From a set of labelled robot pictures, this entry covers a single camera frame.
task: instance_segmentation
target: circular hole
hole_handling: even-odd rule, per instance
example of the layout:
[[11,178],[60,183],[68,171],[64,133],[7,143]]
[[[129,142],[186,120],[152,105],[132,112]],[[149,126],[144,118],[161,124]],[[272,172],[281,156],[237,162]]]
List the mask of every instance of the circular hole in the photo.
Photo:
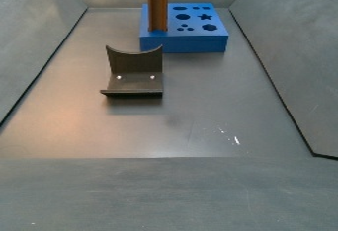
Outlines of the circular hole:
[[177,14],[174,17],[176,17],[178,20],[186,20],[186,19],[189,19],[189,16],[188,16],[186,14]]
[[186,8],[182,6],[174,6],[173,9],[181,11],[181,10],[185,10]]
[[215,31],[215,30],[217,30],[216,26],[212,25],[212,24],[205,24],[205,25],[201,26],[201,28],[204,30],[207,30],[207,31]]

